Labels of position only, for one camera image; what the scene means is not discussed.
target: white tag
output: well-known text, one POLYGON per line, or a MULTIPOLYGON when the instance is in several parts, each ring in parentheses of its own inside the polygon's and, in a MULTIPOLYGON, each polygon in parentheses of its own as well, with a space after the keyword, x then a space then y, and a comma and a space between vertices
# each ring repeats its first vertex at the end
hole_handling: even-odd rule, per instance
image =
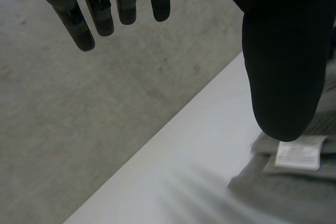
POLYGON ((327 136, 301 136, 293 142, 280 142, 275 166, 318 170, 323 141, 327 136))

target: floor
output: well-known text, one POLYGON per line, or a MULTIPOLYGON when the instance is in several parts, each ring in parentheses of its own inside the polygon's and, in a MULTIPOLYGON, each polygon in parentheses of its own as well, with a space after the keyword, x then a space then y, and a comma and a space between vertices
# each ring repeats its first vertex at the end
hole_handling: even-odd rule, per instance
POLYGON ((231 0, 138 0, 91 52, 45 0, 0 0, 0 223, 61 224, 241 51, 231 0))

